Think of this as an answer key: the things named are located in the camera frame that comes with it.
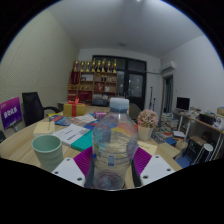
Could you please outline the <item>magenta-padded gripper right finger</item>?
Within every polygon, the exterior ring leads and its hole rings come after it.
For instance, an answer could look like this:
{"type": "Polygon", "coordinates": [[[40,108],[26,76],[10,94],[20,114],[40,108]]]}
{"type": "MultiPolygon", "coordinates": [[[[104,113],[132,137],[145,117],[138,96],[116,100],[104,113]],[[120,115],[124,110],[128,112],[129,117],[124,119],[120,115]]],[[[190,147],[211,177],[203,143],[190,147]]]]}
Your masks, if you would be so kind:
{"type": "Polygon", "coordinates": [[[135,187],[143,187],[175,172],[160,155],[150,155],[142,148],[138,148],[131,169],[135,187]]]}

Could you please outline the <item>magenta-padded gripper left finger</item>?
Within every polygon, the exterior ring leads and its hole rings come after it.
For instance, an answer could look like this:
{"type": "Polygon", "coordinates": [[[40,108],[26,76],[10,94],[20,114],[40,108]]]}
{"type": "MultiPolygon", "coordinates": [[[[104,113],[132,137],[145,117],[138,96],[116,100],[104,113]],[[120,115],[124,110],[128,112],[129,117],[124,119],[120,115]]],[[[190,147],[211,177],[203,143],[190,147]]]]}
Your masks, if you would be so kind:
{"type": "Polygon", "coordinates": [[[92,148],[74,158],[65,158],[52,173],[81,187],[91,188],[94,174],[92,148]]]}

